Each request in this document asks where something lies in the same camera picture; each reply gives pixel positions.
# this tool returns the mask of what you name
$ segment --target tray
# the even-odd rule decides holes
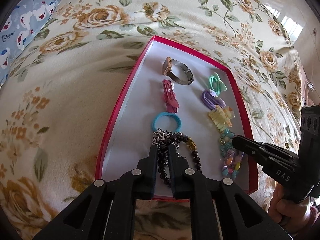
[[[207,88],[208,77],[214,72],[218,73],[228,88],[220,97],[235,112],[230,130],[252,138],[248,115],[231,71],[198,51],[154,36],[132,69],[111,114],[97,158],[95,179],[119,179],[123,173],[135,169],[141,158],[148,156],[153,136],[151,123],[160,112],[166,111],[162,80],[169,78],[162,75],[162,64],[167,57],[186,64],[194,75],[191,85],[172,83],[180,105],[177,115],[182,121],[181,132],[196,143],[201,170],[207,178],[223,178],[223,159],[218,144],[220,134],[208,117],[210,110],[200,98]],[[185,78],[179,68],[173,67],[172,71]],[[174,130],[176,126],[169,117],[162,117],[157,125],[165,130]],[[190,151],[183,143],[178,152],[187,157],[190,167],[193,168]],[[258,189],[257,164],[253,159],[245,155],[235,182],[247,193]],[[164,185],[159,173],[156,177],[155,198],[173,199],[171,190]]]

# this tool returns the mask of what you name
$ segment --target bed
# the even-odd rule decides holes
[[[297,152],[301,71],[283,26],[259,0],[62,0],[0,90],[0,201],[32,239],[94,180],[101,140],[153,35],[228,67],[253,137]],[[258,167],[265,210],[275,182]],[[188,203],[138,201],[135,239],[191,239]]]

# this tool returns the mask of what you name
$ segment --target watch face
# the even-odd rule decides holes
[[[165,62],[163,63],[163,75],[167,75],[172,70],[172,60],[170,57],[167,57]]]

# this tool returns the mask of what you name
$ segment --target floor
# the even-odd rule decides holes
[[[309,97],[320,103],[320,22],[305,0],[260,0],[284,25],[311,87]]]

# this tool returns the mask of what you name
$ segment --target mint green hair tie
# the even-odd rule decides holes
[[[209,88],[216,92],[217,96],[227,90],[226,85],[221,81],[217,73],[213,73],[213,75],[209,77]]]

